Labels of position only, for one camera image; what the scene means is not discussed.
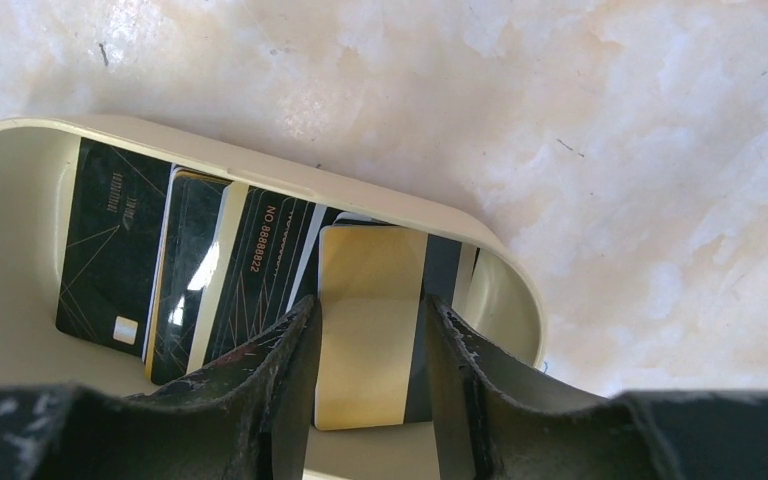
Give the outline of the beige oval tray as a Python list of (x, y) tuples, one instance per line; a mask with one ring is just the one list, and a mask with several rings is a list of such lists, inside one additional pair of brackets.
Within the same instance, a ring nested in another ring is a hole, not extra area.
[[(473, 243), (486, 252), (481, 265), (491, 277), (466, 319), (521, 361), (542, 359), (545, 322), (530, 278), (484, 224), (460, 210), (138, 118), (18, 118), (0, 121), (1, 386), (76, 383), (120, 397), (149, 388), (125, 357), (53, 329), (84, 138)], [(323, 466), (337, 462), (335, 443), (309, 434), (308, 444)]]

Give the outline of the gold credit card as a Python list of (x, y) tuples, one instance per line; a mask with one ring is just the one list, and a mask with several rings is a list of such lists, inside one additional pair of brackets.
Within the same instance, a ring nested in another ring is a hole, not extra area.
[(426, 299), (465, 301), (475, 246), (401, 226), (320, 233), (323, 332), (313, 424), (348, 430), (431, 418)]

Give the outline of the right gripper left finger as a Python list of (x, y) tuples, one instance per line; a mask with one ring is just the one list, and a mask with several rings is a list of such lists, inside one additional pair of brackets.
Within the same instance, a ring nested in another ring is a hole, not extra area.
[(0, 479), (299, 479), (321, 338), (307, 296), (151, 394), (0, 385)]

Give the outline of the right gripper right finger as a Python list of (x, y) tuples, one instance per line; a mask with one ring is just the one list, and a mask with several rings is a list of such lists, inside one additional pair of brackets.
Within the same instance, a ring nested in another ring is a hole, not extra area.
[(768, 479), (768, 391), (603, 398), (520, 362), (437, 297), (425, 328), (444, 479)]

